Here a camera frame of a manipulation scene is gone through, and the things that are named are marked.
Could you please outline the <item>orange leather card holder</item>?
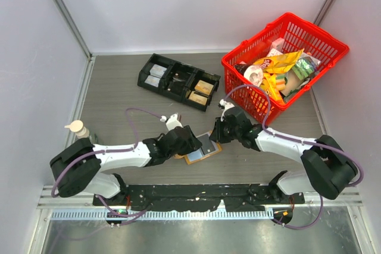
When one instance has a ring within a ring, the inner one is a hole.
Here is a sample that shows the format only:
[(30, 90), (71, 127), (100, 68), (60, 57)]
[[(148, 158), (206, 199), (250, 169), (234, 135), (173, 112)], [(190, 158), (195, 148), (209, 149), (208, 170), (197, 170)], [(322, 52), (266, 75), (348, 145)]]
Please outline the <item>orange leather card holder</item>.
[(201, 161), (201, 160), (203, 160), (203, 159), (206, 159), (206, 158), (208, 158), (208, 157), (210, 157), (210, 156), (213, 156), (213, 155), (215, 155), (215, 154), (217, 154), (217, 153), (219, 153), (219, 152), (222, 151), (222, 148), (221, 148), (220, 144), (218, 144), (218, 143), (216, 143), (216, 142), (213, 142), (213, 145), (216, 147), (216, 151), (213, 152), (213, 153), (211, 153), (211, 154), (209, 154), (209, 155), (207, 155), (207, 156), (204, 156), (204, 155), (202, 154), (202, 152), (201, 152), (201, 148), (199, 148), (199, 149), (197, 149), (196, 151), (194, 151), (194, 152), (192, 152), (192, 153), (189, 153), (189, 154), (187, 154), (187, 155), (184, 155), (184, 156), (175, 155), (175, 156), (174, 156), (174, 159), (184, 159), (188, 165), (190, 165), (190, 164), (194, 164), (194, 163), (196, 163), (196, 162), (199, 162), (199, 161)]

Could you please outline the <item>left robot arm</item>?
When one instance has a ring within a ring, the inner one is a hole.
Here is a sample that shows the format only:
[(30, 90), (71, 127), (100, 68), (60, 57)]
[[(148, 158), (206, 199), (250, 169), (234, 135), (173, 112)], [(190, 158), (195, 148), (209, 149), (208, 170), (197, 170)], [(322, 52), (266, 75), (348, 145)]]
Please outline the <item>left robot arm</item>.
[(201, 148), (189, 126), (177, 126), (155, 138), (131, 145), (105, 146), (82, 138), (50, 161), (55, 179), (52, 197), (72, 197), (81, 192), (100, 195), (113, 205), (127, 199), (126, 184), (108, 170), (124, 167), (152, 167), (175, 155), (187, 155)]

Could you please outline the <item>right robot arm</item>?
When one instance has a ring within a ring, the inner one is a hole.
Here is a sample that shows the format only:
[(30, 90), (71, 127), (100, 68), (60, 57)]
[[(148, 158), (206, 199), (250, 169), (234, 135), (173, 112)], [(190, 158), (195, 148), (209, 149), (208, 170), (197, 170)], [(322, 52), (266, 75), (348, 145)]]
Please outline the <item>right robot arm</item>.
[(303, 171), (284, 173), (269, 188), (269, 197), (275, 203), (283, 203), (294, 193), (313, 191), (335, 200), (358, 174), (356, 165), (332, 137), (304, 139), (281, 133), (252, 123), (239, 107), (228, 108), (216, 118), (210, 140), (219, 144), (237, 140), (247, 149), (275, 153), (300, 163)]

